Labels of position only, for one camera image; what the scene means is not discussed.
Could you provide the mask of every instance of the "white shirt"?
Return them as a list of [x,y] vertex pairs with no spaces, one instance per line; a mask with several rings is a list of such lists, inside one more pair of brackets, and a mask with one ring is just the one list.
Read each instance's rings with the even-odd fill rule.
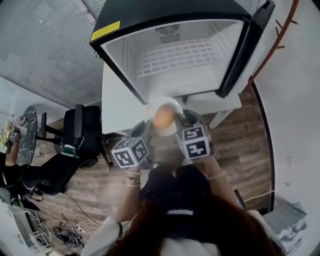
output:
[[[267,226],[257,211],[250,211],[264,227],[266,233],[272,238],[279,246],[282,245],[278,242],[276,235]],[[122,222],[123,235],[130,228],[131,221]],[[115,219],[109,216],[103,225],[91,236],[86,243],[81,256],[104,256],[110,246],[114,244],[119,236],[119,225]],[[215,244],[198,242],[186,238],[165,238],[162,246],[161,256],[219,256],[219,249]]]

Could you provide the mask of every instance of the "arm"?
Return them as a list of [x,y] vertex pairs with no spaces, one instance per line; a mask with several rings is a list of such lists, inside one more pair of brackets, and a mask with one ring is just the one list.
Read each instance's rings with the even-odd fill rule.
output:
[[205,166],[207,177],[210,178],[217,176],[217,178],[209,180],[212,194],[238,207],[239,203],[237,200],[237,196],[233,188],[229,184],[226,175],[218,176],[223,172],[223,170],[219,166],[216,158],[213,155],[209,155],[202,158],[202,160]]
[[5,165],[6,166],[14,166],[17,162],[18,153],[19,153],[19,143],[20,143],[20,133],[16,133],[15,142],[11,148],[10,154],[5,156]]
[[[140,168],[131,167],[129,168],[129,171],[137,172],[137,175],[128,174],[127,177],[133,178],[134,180],[140,182]],[[128,178],[125,179],[125,182],[132,185],[137,185],[135,182],[130,181]],[[139,193],[139,187],[131,187],[126,184],[123,184],[123,190],[120,196],[118,211],[116,213],[117,222],[131,221],[135,217],[139,208]]]

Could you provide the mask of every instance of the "white marker cube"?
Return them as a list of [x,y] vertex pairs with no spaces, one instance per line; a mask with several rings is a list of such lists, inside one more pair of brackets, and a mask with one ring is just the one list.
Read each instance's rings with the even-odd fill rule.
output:
[[176,133],[178,145],[187,159],[196,159],[210,154],[209,139],[203,126],[191,127]]
[[149,155],[142,137],[119,141],[111,151],[120,168],[138,166]]

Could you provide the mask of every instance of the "egg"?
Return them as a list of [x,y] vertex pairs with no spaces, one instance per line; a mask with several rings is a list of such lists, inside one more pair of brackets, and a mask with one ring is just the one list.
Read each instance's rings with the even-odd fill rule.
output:
[[154,114],[153,124],[160,130],[167,129],[174,121],[175,110],[170,104],[164,104]]

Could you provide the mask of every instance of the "tangled cables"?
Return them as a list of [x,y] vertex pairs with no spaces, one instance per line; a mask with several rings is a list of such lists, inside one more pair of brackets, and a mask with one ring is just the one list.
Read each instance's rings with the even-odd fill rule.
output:
[[83,249],[85,245],[81,242],[82,237],[73,227],[66,227],[65,223],[59,222],[58,226],[52,228],[55,237],[68,248]]

